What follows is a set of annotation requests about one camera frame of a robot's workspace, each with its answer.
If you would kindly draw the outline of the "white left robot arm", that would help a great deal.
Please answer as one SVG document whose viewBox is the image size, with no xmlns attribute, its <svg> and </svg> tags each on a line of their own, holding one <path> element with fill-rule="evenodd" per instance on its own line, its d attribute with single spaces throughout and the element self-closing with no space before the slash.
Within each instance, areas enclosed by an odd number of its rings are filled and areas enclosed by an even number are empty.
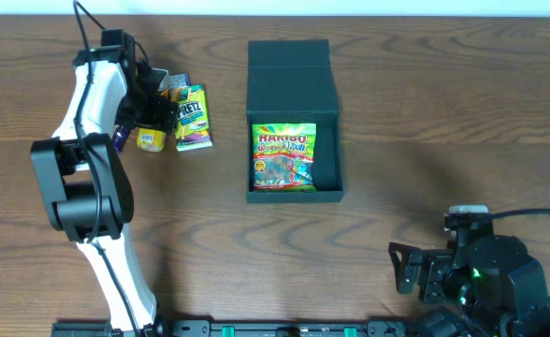
<svg viewBox="0 0 550 337">
<path fill-rule="evenodd" d="M 174 112 L 168 73 L 154 68 L 131 37 L 85 48 L 73 61 L 76 88 L 61 125 L 31 147 L 51 226 L 91 264 L 109 305 L 109 321 L 56 322 L 54 336 L 169 336 L 133 246 L 133 188 L 119 157 L 124 130 L 169 132 Z"/>
</svg>

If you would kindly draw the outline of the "yellow plastic bottle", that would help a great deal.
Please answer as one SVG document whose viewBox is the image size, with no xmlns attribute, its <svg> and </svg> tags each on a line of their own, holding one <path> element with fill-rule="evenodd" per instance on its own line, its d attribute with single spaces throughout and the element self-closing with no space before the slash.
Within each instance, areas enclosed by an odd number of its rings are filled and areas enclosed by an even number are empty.
<svg viewBox="0 0 550 337">
<path fill-rule="evenodd" d="M 141 150 L 158 153 L 165 146 L 166 133 L 159 130 L 140 128 L 137 133 L 137 147 Z"/>
</svg>

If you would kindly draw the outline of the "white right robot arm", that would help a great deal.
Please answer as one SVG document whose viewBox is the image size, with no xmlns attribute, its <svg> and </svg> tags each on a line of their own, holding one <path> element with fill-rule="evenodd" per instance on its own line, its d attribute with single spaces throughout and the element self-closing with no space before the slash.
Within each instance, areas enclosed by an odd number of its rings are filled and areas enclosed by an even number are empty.
<svg viewBox="0 0 550 337">
<path fill-rule="evenodd" d="M 543 266 L 515 236 L 489 235 L 440 250 L 391 242 L 388 253 L 398 293 L 418 286 L 424 304 L 454 305 L 460 312 L 421 321 L 417 334 L 550 336 Z"/>
</svg>

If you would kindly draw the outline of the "dark green lidded box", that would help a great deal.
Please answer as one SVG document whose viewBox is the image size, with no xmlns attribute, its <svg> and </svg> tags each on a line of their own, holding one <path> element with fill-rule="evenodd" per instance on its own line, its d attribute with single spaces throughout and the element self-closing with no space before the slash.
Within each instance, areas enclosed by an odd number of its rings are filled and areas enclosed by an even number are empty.
<svg viewBox="0 0 550 337">
<path fill-rule="evenodd" d="M 246 200 L 258 203 L 340 202 L 345 195 L 340 102 L 326 39 L 248 42 Z M 253 189 L 253 125 L 315 124 L 314 192 Z"/>
</svg>

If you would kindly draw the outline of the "Haribo gummy candy bag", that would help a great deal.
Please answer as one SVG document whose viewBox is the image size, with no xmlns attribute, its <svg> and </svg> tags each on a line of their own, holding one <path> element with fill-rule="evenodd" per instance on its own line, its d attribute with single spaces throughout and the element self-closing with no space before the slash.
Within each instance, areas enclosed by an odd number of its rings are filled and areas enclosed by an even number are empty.
<svg viewBox="0 0 550 337">
<path fill-rule="evenodd" d="M 316 134 L 316 124 L 252 125 L 253 191 L 315 191 Z"/>
</svg>

